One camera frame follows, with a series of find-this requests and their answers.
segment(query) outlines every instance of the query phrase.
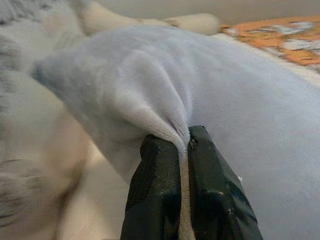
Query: orange fabric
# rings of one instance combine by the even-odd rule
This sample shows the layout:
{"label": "orange fabric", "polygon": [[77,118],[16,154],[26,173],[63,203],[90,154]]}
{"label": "orange fabric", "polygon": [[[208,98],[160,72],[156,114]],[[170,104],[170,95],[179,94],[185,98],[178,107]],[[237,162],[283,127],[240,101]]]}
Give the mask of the orange fabric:
{"label": "orange fabric", "polygon": [[223,25],[221,31],[251,46],[320,72],[320,16]]}

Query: white plush toy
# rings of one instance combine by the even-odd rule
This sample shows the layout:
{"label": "white plush toy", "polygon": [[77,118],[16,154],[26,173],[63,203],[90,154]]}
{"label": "white plush toy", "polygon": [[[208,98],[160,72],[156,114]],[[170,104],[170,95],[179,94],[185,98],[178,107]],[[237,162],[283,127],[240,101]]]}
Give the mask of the white plush toy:
{"label": "white plush toy", "polygon": [[212,14],[194,14],[163,20],[130,18],[114,13],[94,0],[70,0],[83,32],[90,36],[115,28],[133,25],[173,26],[191,32],[213,35],[219,30],[219,20]]}

